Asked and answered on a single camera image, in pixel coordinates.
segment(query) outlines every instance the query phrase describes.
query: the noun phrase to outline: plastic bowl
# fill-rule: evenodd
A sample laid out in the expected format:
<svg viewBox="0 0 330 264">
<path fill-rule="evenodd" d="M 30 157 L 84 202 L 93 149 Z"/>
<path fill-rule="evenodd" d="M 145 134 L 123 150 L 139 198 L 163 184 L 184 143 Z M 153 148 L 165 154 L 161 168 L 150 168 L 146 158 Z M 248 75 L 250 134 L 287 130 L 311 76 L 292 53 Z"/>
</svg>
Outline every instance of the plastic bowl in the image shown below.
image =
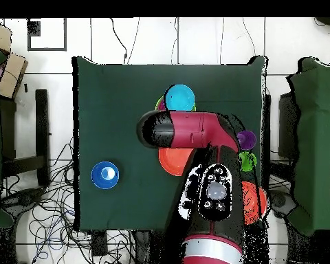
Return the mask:
<svg viewBox="0 0 330 264">
<path fill-rule="evenodd" d="M 267 211 L 267 195 L 262 188 L 259 189 L 259 198 L 261 200 L 261 214 L 265 216 Z M 245 215 L 245 225 L 250 225 L 259 219 L 258 195 L 256 195 L 256 186 L 250 182 L 242 182 L 243 192 L 243 212 Z"/>
<path fill-rule="evenodd" d="M 164 98 L 168 110 L 192 111 L 195 105 L 195 94 L 185 85 L 173 85 Z"/>
<path fill-rule="evenodd" d="M 256 135 L 252 131 L 240 131 L 237 133 L 237 139 L 243 150 L 253 149 L 256 145 Z"/>
<path fill-rule="evenodd" d="M 163 96 L 157 101 L 157 104 L 155 105 L 155 110 L 158 110 L 158 111 L 166 110 Z M 196 111 L 196 110 L 197 109 L 196 109 L 195 104 L 194 104 L 193 108 L 192 108 L 192 111 Z"/>
<path fill-rule="evenodd" d="M 256 166 L 256 156 L 253 153 L 241 152 L 239 159 L 241 160 L 241 170 L 244 172 L 251 171 Z"/>
<path fill-rule="evenodd" d="M 192 151 L 192 148 L 161 148 L 159 149 L 160 164 L 167 173 L 181 176 Z"/>
<path fill-rule="evenodd" d="M 113 188 L 119 179 L 118 168 L 111 162 L 97 163 L 91 171 L 91 180 L 101 189 Z"/>
</svg>

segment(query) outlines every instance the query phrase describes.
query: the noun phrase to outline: green table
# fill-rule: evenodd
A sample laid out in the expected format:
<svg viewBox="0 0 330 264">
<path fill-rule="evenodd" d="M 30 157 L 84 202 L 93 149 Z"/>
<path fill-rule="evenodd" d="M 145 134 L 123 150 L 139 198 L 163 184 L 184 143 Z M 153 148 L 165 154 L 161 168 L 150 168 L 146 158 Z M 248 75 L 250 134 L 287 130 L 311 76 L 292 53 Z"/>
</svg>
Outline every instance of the green table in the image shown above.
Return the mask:
<svg viewBox="0 0 330 264">
<path fill-rule="evenodd" d="M 305 58 L 291 83 L 300 108 L 294 189 L 299 207 L 288 219 L 310 236 L 330 230 L 330 67 Z"/>
<path fill-rule="evenodd" d="M 160 166 L 158 150 L 138 141 L 135 126 L 170 85 L 188 85 L 198 111 L 233 113 L 257 136 L 261 132 L 262 56 L 250 65 L 95 65 L 81 57 L 72 64 L 80 230 L 166 227 L 179 177 Z M 253 153 L 259 160 L 259 146 Z M 91 181 L 91 170 L 101 161 L 120 170 L 120 180 L 110 190 Z M 244 173 L 243 179 L 252 179 L 250 175 Z"/>
</svg>

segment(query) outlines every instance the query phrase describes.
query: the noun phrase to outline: white floor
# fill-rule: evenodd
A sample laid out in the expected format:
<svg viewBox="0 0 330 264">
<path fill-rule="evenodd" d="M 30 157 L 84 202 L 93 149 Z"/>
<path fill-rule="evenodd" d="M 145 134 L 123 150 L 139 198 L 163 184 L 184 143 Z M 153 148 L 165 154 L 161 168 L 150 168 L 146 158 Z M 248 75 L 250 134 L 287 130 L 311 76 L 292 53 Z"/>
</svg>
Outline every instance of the white floor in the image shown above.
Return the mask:
<svg viewBox="0 0 330 264">
<path fill-rule="evenodd" d="M 40 19 L 41 36 L 32 37 L 32 46 L 60 47 L 63 45 L 61 19 Z M 139 30 L 129 64 L 177 63 L 177 38 L 175 17 L 140 18 Z M 11 50 L 26 57 L 28 67 L 23 77 L 27 93 L 21 86 L 17 97 L 16 154 L 17 157 L 35 155 L 35 105 L 36 89 L 47 89 L 49 96 L 50 158 L 54 168 L 66 165 L 71 153 L 64 151 L 56 161 L 62 147 L 72 137 L 72 56 L 85 56 L 93 62 L 122 63 L 124 48 L 115 37 L 110 19 L 67 19 L 67 51 L 36 52 L 27 49 L 27 21 L 25 19 L 0 19 L 12 30 Z M 128 56 L 135 39 L 138 18 L 114 19 L 115 30 L 127 48 Z M 297 71 L 298 60 L 314 56 L 330 63 L 330 26 L 320 26 L 313 17 L 307 18 L 180 18 L 179 64 L 245 64 L 253 55 L 266 55 L 267 88 L 272 95 L 271 150 L 278 150 L 278 100 L 290 91 L 286 77 Z M 272 153 L 272 159 L 279 157 Z M 17 188 L 35 186 L 34 173 L 21 176 Z M 8 184 L 16 181 L 9 178 Z M 44 210 L 35 210 L 40 218 L 48 218 Z M 16 242 L 19 259 L 31 262 L 36 255 L 34 236 L 28 226 L 32 212 L 23 216 L 17 230 Z M 287 256 L 287 231 L 283 220 L 268 214 L 271 264 L 284 264 Z M 31 225 L 37 230 L 38 225 Z M 47 255 L 35 264 L 56 264 L 64 249 L 45 250 Z M 88 264 L 80 250 L 65 255 L 65 264 Z"/>
</svg>

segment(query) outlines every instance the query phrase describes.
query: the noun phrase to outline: green bowl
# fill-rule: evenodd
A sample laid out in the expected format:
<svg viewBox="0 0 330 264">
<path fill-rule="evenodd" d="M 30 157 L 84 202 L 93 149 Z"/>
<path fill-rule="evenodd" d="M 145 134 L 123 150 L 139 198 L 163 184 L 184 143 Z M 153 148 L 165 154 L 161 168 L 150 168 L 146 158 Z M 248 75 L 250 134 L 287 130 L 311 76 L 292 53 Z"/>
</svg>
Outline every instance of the green bowl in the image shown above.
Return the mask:
<svg viewBox="0 0 330 264">
<path fill-rule="evenodd" d="M 239 160 L 243 172 L 251 171 L 256 166 L 256 156 L 253 153 L 241 152 L 239 153 Z"/>
<path fill-rule="evenodd" d="M 158 107 L 159 107 L 159 104 L 160 102 L 163 100 L 163 96 L 159 98 L 159 100 L 157 101 L 156 105 L 155 105 L 155 110 L 159 110 Z M 195 107 L 195 104 L 193 105 L 193 108 L 192 108 L 192 111 L 196 111 L 196 107 Z"/>
</svg>

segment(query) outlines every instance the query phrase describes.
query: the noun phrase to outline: cardboard box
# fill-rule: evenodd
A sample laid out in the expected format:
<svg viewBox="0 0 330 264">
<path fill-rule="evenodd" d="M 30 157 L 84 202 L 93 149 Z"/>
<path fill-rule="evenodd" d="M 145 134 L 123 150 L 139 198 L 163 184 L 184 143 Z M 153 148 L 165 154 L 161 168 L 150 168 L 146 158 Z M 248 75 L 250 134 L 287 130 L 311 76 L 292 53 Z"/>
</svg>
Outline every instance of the cardboard box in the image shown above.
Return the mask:
<svg viewBox="0 0 330 264">
<path fill-rule="evenodd" d="M 3 25 L 0 25 L 0 50 L 4 51 L 6 54 L 10 53 L 11 34 L 11 30 Z"/>
<path fill-rule="evenodd" d="M 24 57 L 10 52 L 11 34 L 11 30 L 0 25 L 0 51 L 8 56 L 7 61 L 2 66 L 4 71 L 0 77 L 0 95 L 14 98 L 21 85 L 28 62 Z"/>
<path fill-rule="evenodd" d="M 14 98 L 21 85 L 28 62 L 24 57 L 10 54 L 0 80 L 0 95 Z"/>
</svg>

